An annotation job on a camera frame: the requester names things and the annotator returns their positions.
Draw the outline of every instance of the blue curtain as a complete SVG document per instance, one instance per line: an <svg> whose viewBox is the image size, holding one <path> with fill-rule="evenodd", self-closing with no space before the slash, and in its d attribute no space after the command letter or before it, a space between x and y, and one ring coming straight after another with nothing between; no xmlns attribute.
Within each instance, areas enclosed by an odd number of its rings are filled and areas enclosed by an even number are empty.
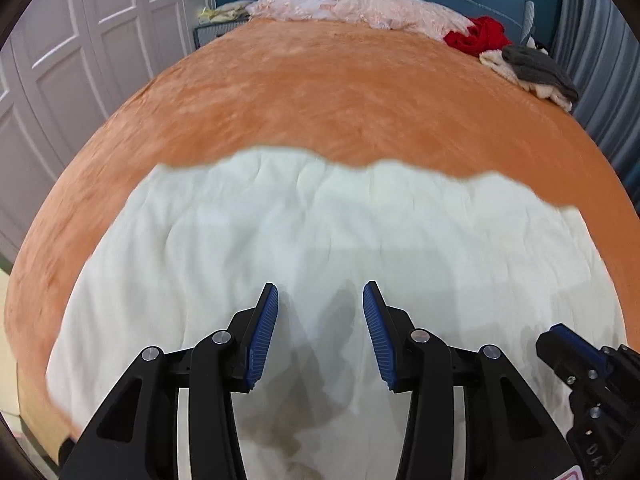
<svg viewBox="0 0 640 480"><path fill-rule="evenodd" d="M572 110L640 213L640 45L611 0L562 0L554 59L580 90Z"/></svg>

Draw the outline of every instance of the white blanket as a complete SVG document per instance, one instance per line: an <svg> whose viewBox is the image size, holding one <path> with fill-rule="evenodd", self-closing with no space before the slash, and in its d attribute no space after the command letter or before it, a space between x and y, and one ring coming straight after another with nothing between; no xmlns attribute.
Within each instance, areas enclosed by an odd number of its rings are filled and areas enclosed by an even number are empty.
<svg viewBox="0 0 640 480"><path fill-rule="evenodd" d="M158 166L139 184L74 287L50 394L84 428L144 347L193 346L273 282L280 313L263 378L234 396L248 477L394 478L409 395L380 378L362 313L369 280L449 345L500 346L563 431L566 391L536 357L537 336L563 322L597 346L625 339L576 209L499 174L455 180L257 148L215 166ZM461 412L456 422L460 436ZM453 478L463 460L458 438Z"/></svg>

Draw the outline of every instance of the floor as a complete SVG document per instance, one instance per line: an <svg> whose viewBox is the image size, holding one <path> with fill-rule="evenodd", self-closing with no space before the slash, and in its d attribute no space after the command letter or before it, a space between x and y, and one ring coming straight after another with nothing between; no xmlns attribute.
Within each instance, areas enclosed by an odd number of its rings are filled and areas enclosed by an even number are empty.
<svg viewBox="0 0 640 480"><path fill-rule="evenodd" d="M20 415L15 359L4 335L4 298L9 276L0 270L0 410Z"/></svg>
<svg viewBox="0 0 640 480"><path fill-rule="evenodd" d="M4 298L8 282L9 276L0 270L0 413L33 464L47 480L54 480L57 476L41 457L42 452L27 439L19 416L15 359L4 334Z"/></svg>

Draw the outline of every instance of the orange blanket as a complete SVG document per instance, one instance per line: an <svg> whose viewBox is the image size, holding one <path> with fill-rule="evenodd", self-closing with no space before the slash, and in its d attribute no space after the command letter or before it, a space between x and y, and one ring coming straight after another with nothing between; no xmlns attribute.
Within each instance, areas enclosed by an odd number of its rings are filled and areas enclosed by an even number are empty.
<svg viewBox="0 0 640 480"><path fill-rule="evenodd" d="M211 163L255 144L336 162L396 158L470 176L499 171L575 205L640 347L640 221L584 130L478 60L405 32L258 20L183 59L134 95L66 168L20 250L6 329L41 393L82 265L159 162Z"/></svg>

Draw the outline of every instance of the blue gripper pad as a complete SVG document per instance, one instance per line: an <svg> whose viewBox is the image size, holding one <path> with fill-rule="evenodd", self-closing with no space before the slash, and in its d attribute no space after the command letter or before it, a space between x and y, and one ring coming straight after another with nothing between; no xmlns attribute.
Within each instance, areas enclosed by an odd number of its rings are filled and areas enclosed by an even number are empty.
<svg viewBox="0 0 640 480"><path fill-rule="evenodd" d="M380 314L381 306L377 304L371 286L368 284L365 285L362 291L362 306L364 308L364 317L369 327L371 342L373 343L373 351L376 353L380 375L389 389L393 390L396 386L396 353L382 319L382 314Z"/></svg>
<svg viewBox="0 0 640 480"><path fill-rule="evenodd" d="M264 362L267 360L267 351L273 334L273 327L278 317L278 289L271 287L267 300L262 308L260 319L255 326L254 337L249 345L249 365L246 373L246 383L250 389L254 389L262 377Z"/></svg>
<svg viewBox="0 0 640 480"><path fill-rule="evenodd" d="M609 375L609 371L607 370L607 356L582 339L577 333L561 323L553 325L549 329L549 332L556 334L571 345L602 377Z"/></svg>

